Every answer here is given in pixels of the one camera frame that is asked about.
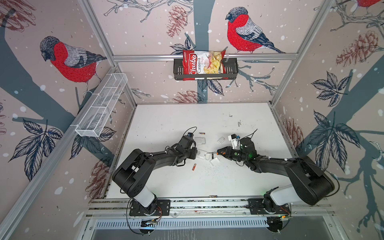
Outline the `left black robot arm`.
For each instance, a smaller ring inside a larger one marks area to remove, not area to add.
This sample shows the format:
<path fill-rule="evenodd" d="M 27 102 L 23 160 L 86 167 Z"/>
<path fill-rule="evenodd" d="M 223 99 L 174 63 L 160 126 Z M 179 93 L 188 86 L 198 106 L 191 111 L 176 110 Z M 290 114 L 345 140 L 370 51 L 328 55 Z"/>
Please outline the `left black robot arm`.
<path fill-rule="evenodd" d="M 152 213 L 157 207 L 157 197 L 146 187 L 152 172 L 163 167 L 183 167 L 187 159 L 196 158 L 196 145 L 193 133 L 187 133 L 178 143 L 164 151 L 148 153 L 135 149 L 114 171 L 112 180 L 121 193 L 133 198 Z"/>

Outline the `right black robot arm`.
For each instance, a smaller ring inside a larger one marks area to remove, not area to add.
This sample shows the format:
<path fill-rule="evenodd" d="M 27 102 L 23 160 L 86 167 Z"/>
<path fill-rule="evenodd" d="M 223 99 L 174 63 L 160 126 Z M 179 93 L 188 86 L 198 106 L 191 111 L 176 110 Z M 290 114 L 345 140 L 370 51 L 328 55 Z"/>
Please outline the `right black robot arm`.
<path fill-rule="evenodd" d="M 260 155 L 249 137 L 240 139 L 238 145 L 237 149 L 231 146 L 218 149 L 217 154 L 228 160 L 242 162 L 255 173 L 281 175 L 288 177 L 291 182 L 264 194 L 265 205 L 282 206 L 302 201 L 313 206 L 335 190 L 333 181 L 310 158 L 279 159 Z"/>

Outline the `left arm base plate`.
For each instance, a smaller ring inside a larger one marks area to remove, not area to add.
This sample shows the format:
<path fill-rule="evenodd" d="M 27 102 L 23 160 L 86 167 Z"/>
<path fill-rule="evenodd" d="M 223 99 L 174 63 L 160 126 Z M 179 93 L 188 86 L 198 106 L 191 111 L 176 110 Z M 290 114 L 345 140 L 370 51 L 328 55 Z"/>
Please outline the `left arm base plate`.
<path fill-rule="evenodd" d="M 130 217 L 168 216 L 170 214 L 171 201 L 155 199 L 148 207 L 143 207 L 138 201 L 133 200 L 128 206 Z"/>

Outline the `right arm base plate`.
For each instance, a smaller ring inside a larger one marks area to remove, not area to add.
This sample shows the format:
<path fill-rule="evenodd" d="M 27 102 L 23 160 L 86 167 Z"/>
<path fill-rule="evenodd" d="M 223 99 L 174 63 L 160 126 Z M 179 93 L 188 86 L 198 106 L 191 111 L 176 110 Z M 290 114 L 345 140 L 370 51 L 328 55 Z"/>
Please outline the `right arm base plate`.
<path fill-rule="evenodd" d="M 269 199 L 248 199 L 247 209 L 251 215 L 290 215 L 291 209 L 288 205 L 278 206 Z"/>

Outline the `orange black screwdriver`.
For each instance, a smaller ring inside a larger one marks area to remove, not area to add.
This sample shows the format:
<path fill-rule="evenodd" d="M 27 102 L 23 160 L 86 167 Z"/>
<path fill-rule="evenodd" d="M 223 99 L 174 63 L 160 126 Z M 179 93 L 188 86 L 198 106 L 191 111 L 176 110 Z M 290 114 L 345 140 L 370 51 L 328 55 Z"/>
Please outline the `orange black screwdriver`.
<path fill-rule="evenodd" d="M 225 156 L 226 152 L 208 152 L 207 154 Z"/>

